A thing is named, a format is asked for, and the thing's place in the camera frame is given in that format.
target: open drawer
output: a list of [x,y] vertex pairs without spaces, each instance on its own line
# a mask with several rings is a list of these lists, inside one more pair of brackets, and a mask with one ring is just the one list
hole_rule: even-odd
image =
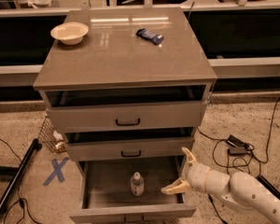
[[[75,223],[141,223],[144,220],[191,217],[194,206],[185,195],[165,195],[161,188],[178,179],[177,157],[89,161],[84,163],[81,203],[70,215]],[[145,188],[134,196],[130,178],[139,172]]]

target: wire basket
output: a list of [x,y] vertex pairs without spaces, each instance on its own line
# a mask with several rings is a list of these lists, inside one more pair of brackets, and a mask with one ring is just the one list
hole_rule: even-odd
[[49,117],[45,117],[43,125],[41,127],[38,142],[42,145],[47,146],[47,148],[52,153],[62,153],[65,152],[64,142],[56,140],[54,137],[54,127],[49,119]]

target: bottle cap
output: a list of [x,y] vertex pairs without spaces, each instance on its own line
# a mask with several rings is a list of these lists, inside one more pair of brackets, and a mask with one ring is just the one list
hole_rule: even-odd
[[139,172],[136,172],[136,173],[133,174],[133,178],[134,178],[135,180],[139,180],[140,177],[141,177],[141,176],[140,176]]

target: blue tape x mark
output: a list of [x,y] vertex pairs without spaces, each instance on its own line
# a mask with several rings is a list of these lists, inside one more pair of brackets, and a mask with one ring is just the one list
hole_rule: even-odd
[[55,176],[58,177],[58,180],[62,183],[64,182],[64,176],[62,173],[62,168],[64,167],[64,165],[66,164],[66,162],[69,160],[68,157],[64,157],[63,160],[58,163],[56,159],[52,160],[52,165],[54,168],[54,171],[50,174],[50,176],[47,178],[47,180],[44,182],[44,186],[47,186],[53,179]]

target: black pole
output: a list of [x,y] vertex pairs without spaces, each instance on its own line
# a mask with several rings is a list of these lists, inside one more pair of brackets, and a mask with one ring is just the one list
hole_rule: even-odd
[[1,197],[0,200],[0,216],[3,215],[7,211],[7,202],[13,192],[13,190],[20,184],[23,174],[25,172],[25,168],[28,165],[30,158],[32,157],[35,150],[39,150],[42,148],[41,144],[38,143],[37,139],[34,139],[32,144],[30,145],[28,151],[26,152],[24,158],[21,161],[21,164],[18,168],[18,172],[14,175],[12,180],[9,182],[9,185]]

